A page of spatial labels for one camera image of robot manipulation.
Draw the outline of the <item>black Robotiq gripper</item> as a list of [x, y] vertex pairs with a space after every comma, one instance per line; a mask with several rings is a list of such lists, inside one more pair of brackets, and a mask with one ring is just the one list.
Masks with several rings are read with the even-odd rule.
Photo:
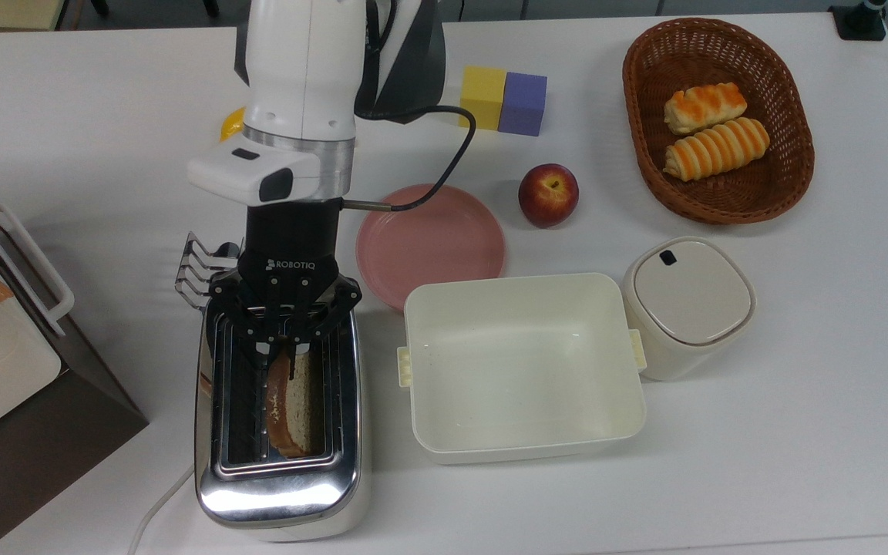
[[227, 316], [234, 334], [251, 347], [267, 344], [265, 365], [282, 352], [279, 327], [249, 312], [244, 300], [294, 300], [289, 356], [309, 352], [311, 341], [336, 330], [361, 300], [358, 282], [342, 277], [335, 260], [341, 209], [339, 199], [250, 207], [237, 275], [209, 285], [209, 307]]

